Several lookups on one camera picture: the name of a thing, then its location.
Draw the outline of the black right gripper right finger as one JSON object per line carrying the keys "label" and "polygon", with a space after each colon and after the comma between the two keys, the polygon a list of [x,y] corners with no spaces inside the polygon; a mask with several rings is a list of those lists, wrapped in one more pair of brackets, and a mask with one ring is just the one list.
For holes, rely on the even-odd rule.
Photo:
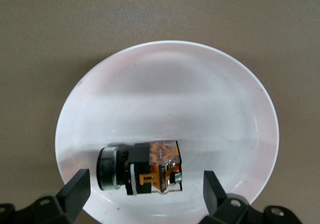
{"label": "black right gripper right finger", "polygon": [[269,205],[262,212],[241,195],[227,194],[213,171],[203,173],[203,198],[208,210],[201,224],[300,224],[288,208]]}

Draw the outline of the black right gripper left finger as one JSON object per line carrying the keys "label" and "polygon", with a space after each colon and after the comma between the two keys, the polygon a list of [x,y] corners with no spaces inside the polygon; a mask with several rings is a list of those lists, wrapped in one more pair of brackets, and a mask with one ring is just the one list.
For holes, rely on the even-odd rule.
{"label": "black right gripper left finger", "polygon": [[91,194],[90,171],[80,169],[55,195],[38,198],[16,210],[11,203],[0,205],[2,224],[73,224]]}

